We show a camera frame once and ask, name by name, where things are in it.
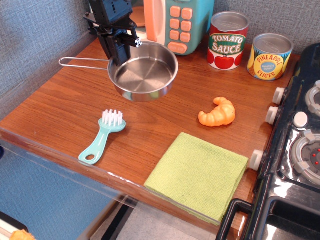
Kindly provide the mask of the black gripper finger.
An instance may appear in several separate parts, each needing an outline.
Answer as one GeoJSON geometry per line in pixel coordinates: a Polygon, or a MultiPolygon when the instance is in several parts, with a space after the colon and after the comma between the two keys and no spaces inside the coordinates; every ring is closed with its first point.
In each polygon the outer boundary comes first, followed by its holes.
{"type": "Polygon", "coordinates": [[[99,34],[97,36],[98,36],[100,45],[101,45],[101,47],[102,47],[107,59],[110,60],[111,57],[112,57],[112,54],[110,53],[109,46],[108,46],[106,38],[104,36],[102,36],[102,35],[99,35],[99,34]]]}
{"type": "Polygon", "coordinates": [[[107,37],[107,52],[107,57],[112,59],[117,67],[125,64],[131,57],[130,46],[114,36],[107,37]]]}

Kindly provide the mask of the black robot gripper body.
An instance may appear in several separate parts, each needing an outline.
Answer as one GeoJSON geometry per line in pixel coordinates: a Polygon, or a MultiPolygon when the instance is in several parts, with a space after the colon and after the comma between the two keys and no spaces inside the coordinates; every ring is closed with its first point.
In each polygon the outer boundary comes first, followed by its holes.
{"type": "Polygon", "coordinates": [[[137,36],[137,24],[131,19],[130,0],[90,0],[93,16],[89,19],[98,25],[104,34],[119,46],[138,48],[142,45],[137,36]]]}

